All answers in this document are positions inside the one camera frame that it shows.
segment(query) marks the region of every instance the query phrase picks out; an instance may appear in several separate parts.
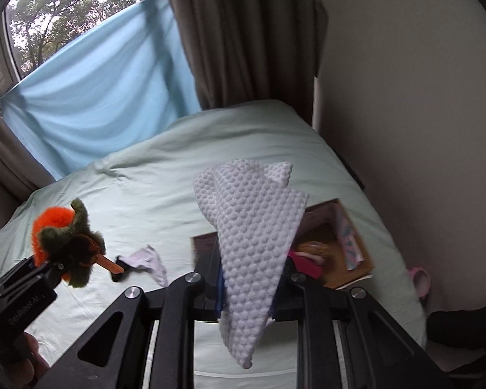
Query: orange fur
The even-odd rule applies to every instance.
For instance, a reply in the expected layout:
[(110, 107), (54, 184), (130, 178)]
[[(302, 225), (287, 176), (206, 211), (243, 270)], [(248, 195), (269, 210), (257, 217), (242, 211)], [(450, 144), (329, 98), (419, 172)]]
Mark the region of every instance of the orange fur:
[[(34, 252), (34, 265), (40, 266), (47, 260), (47, 253), (43, 251), (38, 240), (38, 232), (44, 227), (67, 227), (72, 223), (75, 212), (73, 209), (69, 209), (61, 206), (53, 206), (47, 208), (39, 217), (36, 218), (32, 224), (31, 243), (32, 251)], [(68, 276), (63, 276), (63, 279), (68, 280)]]

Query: green fur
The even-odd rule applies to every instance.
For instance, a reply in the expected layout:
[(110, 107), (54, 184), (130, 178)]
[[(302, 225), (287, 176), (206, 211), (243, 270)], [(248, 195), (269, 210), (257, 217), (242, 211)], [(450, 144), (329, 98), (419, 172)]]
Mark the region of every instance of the green fur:
[[(73, 253), (77, 252), (78, 250), (83, 252), (83, 243), (79, 241), (79, 238), (75, 237), (78, 234), (84, 234), (96, 241), (100, 248), (101, 254), (105, 254), (105, 241), (99, 232), (93, 232), (90, 230), (88, 223), (88, 212), (81, 199), (74, 199), (70, 206), (75, 211), (72, 223), (70, 223), (67, 227), (45, 227), (39, 231), (38, 239), (43, 247), (43, 250), (49, 254), (49, 258), (53, 261), (57, 261), (58, 257), (64, 256), (67, 250), (70, 250)], [(84, 255), (83, 261), (86, 262), (87, 258), (88, 256)], [(74, 288), (84, 287), (88, 283), (91, 271), (91, 266), (81, 266), (79, 264), (73, 265), (68, 271), (70, 274), (68, 284)]]

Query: hand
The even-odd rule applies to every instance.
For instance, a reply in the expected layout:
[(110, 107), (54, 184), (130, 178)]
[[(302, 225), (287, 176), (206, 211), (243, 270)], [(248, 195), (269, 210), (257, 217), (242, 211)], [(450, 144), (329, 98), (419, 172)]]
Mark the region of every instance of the hand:
[(34, 377), (39, 380), (50, 368), (49, 364), (38, 353), (39, 345), (36, 338), (27, 332), (24, 333), (24, 336), (32, 353), (34, 364), (25, 359), (9, 367), (8, 376), (13, 383), (14, 389), (22, 389), (22, 387), (27, 383), (30, 383)]

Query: black device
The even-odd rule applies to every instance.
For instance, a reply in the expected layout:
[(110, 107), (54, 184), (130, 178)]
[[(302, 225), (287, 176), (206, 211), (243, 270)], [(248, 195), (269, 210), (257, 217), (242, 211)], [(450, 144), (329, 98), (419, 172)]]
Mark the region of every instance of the black device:
[[(23, 330), (54, 301), (53, 288), (71, 262), (69, 256), (36, 268), (32, 258), (24, 259), (0, 279), (0, 389), (11, 387), (4, 366), (29, 357)], [(217, 321), (222, 282), (216, 246), (198, 259), (194, 272), (167, 288), (127, 288), (34, 387), (141, 388), (150, 336), (159, 321), (149, 387), (192, 388), (194, 322)], [(298, 322), (298, 388), (342, 388), (334, 326), (341, 336), (348, 388), (452, 388), (423, 349), (363, 288), (326, 288), (298, 272), (290, 258), (272, 316), (278, 322)]]

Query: tree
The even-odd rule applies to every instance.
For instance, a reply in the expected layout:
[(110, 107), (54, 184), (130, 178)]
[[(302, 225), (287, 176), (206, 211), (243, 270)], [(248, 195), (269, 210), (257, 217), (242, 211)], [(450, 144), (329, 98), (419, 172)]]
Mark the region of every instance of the tree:
[(135, 0), (12, 0), (7, 15), (22, 77)]

